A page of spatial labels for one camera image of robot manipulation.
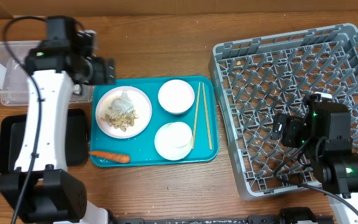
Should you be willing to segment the white small bowl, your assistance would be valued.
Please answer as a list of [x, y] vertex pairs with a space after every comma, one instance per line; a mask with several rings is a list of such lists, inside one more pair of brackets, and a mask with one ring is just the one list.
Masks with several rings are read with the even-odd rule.
[[184, 159], [193, 147], [193, 133], [184, 122], [164, 124], [156, 133], [155, 148], [160, 156], [169, 161]]

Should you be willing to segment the pink bowl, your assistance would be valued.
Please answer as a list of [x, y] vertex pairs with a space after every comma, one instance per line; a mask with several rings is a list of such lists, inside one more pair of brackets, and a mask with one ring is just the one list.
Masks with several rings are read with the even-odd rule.
[[160, 106], [171, 114], [183, 114], [188, 111], [195, 100], [192, 86], [183, 80], [165, 82], [158, 91]]

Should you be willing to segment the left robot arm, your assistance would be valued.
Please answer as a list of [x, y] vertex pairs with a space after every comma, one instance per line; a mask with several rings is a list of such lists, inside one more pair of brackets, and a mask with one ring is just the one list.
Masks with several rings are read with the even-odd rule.
[[82, 181], [67, 171], [65, 140], [75, 85], [112, 85], [114, 62], [94, 55], [96, 34], [67, 16], [44, 18], [47, 37], [20, 66], [29, 104], [14, 170], [0, 176], [12, 222], [114, 223], [112, 212], [89, 202]]

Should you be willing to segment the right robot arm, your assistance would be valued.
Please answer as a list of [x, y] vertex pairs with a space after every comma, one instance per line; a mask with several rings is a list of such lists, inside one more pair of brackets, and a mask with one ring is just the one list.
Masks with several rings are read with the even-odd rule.
[[303, 104], [307, 107], [304, 117], [277, 113], [273, 118], [271, 139], [296, 150], [278, 165], [273, 177], [293, 184], [279, 172], [293, 158], [305, 156], [305, 167], [312, 169], [321, 186], [299, 182], [297, 187], [327, 195], [338, 223], [358, 223], [358, 153], [353, 151], [351, 112], [321, 92], [304, 97]]

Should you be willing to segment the pink round plate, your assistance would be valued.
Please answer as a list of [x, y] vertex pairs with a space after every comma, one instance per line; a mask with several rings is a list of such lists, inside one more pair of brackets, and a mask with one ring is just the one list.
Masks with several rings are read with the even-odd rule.
[[[134, 105], [134, 111], [139, 117], [135, 120], [134, 126], [128, 127], [126, 132], [110, 127], [101, 120], [102, 112], [111, 110], [112, 100], [121, 96], [122, 92], [128, 94], [129, 99]], [[131, 138], [141, 133], [147, 127], [152, 117], [152, 104], [149, 97], [140, 89], [132, 86], [119, 86], [102, 95], [99, 101], [94, 105], [93, 116], [99, 128], [108, 136], [116, 139]]]

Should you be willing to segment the foil ball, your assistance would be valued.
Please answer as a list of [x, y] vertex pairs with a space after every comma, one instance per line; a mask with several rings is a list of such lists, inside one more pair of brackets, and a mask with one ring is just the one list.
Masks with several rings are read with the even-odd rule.
[[112, 100], [111, 111], [114, 116], [126, 115], [134, 111], [134, 105], [126, 92], [122, 92], [121, 96]]

